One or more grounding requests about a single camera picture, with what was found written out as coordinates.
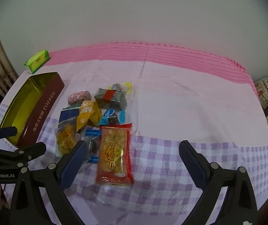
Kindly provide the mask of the orange yellow snack packet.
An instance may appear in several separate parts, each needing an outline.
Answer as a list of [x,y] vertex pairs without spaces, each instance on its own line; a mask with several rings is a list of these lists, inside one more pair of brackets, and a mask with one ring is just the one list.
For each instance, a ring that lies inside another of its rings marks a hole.
[[77,132],[87,125],[97,127],[101,120],[102,113],[96,101],[85,100],[80,105],[79,115],[77,116]]

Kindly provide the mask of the yellow clear candy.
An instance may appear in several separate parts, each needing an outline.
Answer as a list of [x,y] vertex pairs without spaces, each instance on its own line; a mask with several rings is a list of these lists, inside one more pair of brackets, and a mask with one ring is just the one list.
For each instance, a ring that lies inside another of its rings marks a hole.
[[116,90],[125,94],[131,93],[131,82],[121,82],[121,83],[115,83],[108,87],[109,90]]

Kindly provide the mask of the pink patterned candy box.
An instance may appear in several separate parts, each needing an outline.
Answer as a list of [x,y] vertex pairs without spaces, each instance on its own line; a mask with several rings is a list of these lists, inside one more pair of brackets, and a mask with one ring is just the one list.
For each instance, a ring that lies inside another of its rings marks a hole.
[[84,101],[90,101],[91,99],[92,97],[89,91],[75,92],[67,98],[69,105],[82,104]]

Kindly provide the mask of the maroon gold toffee tin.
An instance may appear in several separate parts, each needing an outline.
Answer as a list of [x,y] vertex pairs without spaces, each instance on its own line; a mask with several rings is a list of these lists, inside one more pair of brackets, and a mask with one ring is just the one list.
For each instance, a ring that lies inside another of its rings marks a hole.
[[17,148],[36,143],[40,131],[64,88],[58,72],[30,76],[9,104],[0,127],[16,127],[17,133],[7,140]]

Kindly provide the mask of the navy blue snack packet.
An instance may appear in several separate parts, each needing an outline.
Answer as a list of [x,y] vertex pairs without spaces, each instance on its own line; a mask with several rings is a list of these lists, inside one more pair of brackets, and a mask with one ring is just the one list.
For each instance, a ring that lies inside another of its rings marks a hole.
[[66,121],[70,118],[78,117],[80,111],[80,104],[71,105],[63,108],[60,112],[59,123]]

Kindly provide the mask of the blue dark candy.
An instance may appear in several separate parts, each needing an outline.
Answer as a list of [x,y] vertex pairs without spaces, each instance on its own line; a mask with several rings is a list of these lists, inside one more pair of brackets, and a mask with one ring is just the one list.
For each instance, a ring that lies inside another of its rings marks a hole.
[[125,111],[116,111],[114,109],[105,110],[103,116],[101,117],[98,125],[108,126],[108,125],[120,125],[125,123]]

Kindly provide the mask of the pink purple checked tablecloth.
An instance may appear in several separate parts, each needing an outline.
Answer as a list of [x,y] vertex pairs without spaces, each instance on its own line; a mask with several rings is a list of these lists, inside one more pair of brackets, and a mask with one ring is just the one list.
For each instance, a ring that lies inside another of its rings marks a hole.
[[67,97],[131,82],[132,187],[95,184],[96,167],[66,190],[86,224],[181,224],[201,195],[178,154],[188,140],[225,169],[246,168],[256,202],[268,198],[268,125],[251,76],[234,60],[176,46],[112,43],[51,53],[40,69],[65,88],[39,135],[45,168],[55,157],[55,126]]

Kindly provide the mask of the grey green red-banded block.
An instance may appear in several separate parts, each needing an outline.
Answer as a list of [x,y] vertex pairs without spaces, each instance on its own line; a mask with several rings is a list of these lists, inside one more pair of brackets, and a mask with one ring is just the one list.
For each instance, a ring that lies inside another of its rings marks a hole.
[[98,107],[102,109],[123,111],[127,107],[125,93],[117,90],[98,88],[94,98]]

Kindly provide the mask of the red orange snack packet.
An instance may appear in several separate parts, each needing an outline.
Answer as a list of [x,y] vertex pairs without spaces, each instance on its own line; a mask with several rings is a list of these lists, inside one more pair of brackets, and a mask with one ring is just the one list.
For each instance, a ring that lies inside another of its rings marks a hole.
[[134,184],[130,158],[131,129],[131,123],[101,127],[97,183],[118,186]]

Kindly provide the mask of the clear fried snack bag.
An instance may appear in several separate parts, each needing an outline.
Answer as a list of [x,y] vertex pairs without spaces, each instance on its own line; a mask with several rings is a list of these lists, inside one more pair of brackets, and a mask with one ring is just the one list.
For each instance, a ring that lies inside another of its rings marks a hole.
[[56,157],[68,154],[81,139],[77,130],[77,118],[72,117],[58,123],[56,130]]

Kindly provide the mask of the green tissue pack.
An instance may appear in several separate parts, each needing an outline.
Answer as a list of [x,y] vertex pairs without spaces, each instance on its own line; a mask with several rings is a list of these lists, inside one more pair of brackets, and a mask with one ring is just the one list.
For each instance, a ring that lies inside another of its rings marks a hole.
[[36,54],[34,54],[30,59],[28,59],[24,63],[24,66],[27,68],[29,73],[34,74],[49,60],[50,60],[50,54],[48,50],[40,50]]

